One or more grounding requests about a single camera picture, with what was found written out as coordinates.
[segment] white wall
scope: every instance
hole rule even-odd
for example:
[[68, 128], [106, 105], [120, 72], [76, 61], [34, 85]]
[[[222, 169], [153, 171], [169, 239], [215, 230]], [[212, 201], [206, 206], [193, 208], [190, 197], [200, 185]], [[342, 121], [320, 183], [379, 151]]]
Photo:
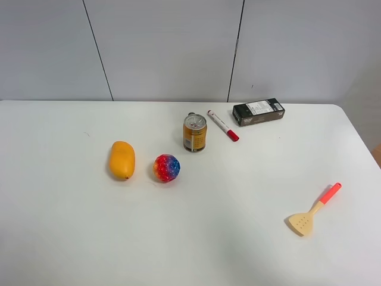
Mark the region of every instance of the white wall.
[[380, 12], [380, 0], [246, 0], [229, 101], [337, 103], [373, 148], [381, 142]]
[[81, 0], [2, 0], [0, 39], [0, 99], [111, 100]]
[[115, 100], [227, 100], [242, 1], [85, 3]]

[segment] can lid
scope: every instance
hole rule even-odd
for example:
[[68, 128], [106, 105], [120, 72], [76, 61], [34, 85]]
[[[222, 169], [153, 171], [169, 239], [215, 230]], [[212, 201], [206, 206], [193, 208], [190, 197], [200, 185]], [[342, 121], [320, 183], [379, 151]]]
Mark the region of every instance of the can lid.
[[192, 130], [200, 130], [207, 125], [207, 120], [199, 114], [190, 114], [184, 120], [184, 125]]

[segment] can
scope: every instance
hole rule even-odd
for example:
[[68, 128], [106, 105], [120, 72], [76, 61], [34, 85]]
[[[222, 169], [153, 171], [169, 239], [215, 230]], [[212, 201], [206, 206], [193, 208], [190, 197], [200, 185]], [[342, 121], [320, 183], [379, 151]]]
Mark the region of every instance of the can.
[[183, 125], [184, 148], [190, 152], [199, 152], [205, 148], [207, 138], [207, 120], [204, 116], [189, 113]]

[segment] yellow mango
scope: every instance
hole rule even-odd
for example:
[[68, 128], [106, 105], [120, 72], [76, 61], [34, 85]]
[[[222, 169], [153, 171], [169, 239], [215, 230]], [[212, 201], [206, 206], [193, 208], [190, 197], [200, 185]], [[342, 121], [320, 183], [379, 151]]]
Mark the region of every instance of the yellow mango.
[[117, 141], [111, 148], [110, 171], [122, 180], [131, 178], [135, 171], [135, 151], [127, 142]]

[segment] colorful ball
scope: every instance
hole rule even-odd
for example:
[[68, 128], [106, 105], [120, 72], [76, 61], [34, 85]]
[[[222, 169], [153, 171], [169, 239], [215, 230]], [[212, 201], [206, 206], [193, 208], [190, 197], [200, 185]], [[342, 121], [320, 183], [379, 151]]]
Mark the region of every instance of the colorful ball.
[[163, 154], [156, 158], [153, 170], [161, 182], [167, 183], [178, 176], [180, 163], [174, 156]]

